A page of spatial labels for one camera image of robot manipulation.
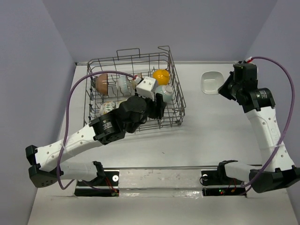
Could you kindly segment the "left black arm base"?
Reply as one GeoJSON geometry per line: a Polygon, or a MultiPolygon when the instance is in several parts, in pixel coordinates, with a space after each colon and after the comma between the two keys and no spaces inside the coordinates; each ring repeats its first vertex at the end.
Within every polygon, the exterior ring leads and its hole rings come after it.
{"type": "Polygon", "coordinates": [[[78,197],[119,197],[119,170],[105,170],[100,162],[94,161],[97,173],[90,181],[77,181],[75,196],[78,197]]]}

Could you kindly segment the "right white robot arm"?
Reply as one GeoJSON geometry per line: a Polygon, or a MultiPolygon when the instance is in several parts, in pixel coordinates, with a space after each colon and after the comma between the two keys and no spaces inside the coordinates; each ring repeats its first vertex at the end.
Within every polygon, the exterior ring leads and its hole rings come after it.
{"type": "Polygon", "coordinates": [[[277,124],[273,95],[267,88],[258,88],[255,64],[236,63],[233,69],[218,93],[242,106],[254,131],[263,166],[257,169],[236,160],[222,161],[218,164],[216,179],[222,184],[237,179],[257,193],[290,187],[299,182],[300,169],[283,142],[284,133],[277,124]]]}

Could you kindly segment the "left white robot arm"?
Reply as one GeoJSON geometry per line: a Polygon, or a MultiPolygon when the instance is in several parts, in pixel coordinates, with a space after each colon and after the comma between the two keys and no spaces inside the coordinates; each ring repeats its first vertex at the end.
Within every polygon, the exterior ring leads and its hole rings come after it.
{"type": "Polygon", "coordinates": [[[134,133],[148,118],[161,119],[165,107],[159,93],[155,94],[155,100],[131,96],[118,108],[95,118],[62,140],[43,147],[26,147],[30,180],[37,188],[45,188],[58,180],[83,180],[91,186],[101,184],[105,172],[100,162],[82,164],[68,160],[87,150],[123,139],[126,133],[134,133]]]}

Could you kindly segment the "light teal bowl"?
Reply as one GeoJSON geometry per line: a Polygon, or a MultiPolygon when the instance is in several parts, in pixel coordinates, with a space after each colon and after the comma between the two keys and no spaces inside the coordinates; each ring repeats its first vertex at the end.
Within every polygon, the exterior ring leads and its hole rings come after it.
{"type": "Polygon", "coordinates": [[[173,88],[170,85],[159,85],[155,93],[161,94],[165,103],[169,103],[173,98],[173,88]]]}

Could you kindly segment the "orange yellow bowl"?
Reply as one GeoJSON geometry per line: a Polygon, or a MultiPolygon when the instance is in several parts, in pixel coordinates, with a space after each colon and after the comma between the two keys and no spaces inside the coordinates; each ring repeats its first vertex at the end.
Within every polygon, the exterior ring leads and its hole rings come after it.
{"type": "Polygon", "coordinates": [[[152,76],[157,80],[158,85],[167,85],[170,80],[169,72],[165,69],[156,70],[152,76]]]}

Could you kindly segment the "floral leaf patterned bowl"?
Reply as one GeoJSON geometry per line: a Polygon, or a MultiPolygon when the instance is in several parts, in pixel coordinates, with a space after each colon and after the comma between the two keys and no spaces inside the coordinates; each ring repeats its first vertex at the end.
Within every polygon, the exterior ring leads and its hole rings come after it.
{"type": "Polygon", "coordinates": [[[111,112],[112,110],[117,108],[117,104],[114,101],[110,102],[104,102],[99,109],[99,114],[104,115],[107,114],[108,112],[111,112]]]}

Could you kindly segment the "white square bowl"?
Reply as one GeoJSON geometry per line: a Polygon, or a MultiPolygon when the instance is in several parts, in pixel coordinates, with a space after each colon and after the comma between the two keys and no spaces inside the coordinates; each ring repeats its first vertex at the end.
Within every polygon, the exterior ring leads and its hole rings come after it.
{"type": "Polygon", "coordinates": [[[206,95],[217,95],[224,83],[224,76],[219,71],[207,71],[201,76],[201,90],[206,95]]]}

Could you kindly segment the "white round bowl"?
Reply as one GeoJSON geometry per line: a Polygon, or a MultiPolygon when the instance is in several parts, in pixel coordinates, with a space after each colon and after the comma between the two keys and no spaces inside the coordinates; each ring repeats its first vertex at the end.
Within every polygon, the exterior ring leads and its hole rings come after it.
{"type": "Polygon", "coordinates": [[[131,80],[132,89],[135,90],[137,85],[142,81],[142,73],[138,73],[135,75],[134,79],[131,80]]]}
{"type": "Polygon", "coordinates": [[[130,83],[125,75],[120,75],[117,81],[117,88],[123,95],[131,95],[130,83]]]}

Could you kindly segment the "brown wooden bowl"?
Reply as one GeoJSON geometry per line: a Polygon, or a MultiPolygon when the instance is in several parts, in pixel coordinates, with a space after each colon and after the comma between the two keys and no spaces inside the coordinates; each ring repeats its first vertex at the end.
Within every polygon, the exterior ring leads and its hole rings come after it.
{"type": "Polygon", "coordinates": [[[99,94],[108,95],[108,74],[101,74],[96,78],[96,90],[99,94]]]}

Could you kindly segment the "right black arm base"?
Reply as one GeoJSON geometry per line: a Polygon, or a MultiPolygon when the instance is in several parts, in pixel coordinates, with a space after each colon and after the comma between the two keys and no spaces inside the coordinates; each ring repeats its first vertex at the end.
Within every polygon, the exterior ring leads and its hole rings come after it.
{"type": "Polygon", "coordinates": [[[242,181],[229,178],[225,174],[225,164],[236,160],[222,161],[215,170],[202,170],[199,182],[202,185],[202,195],[209,196],[247,196],[246,189],[241,187],[242,181]]]}

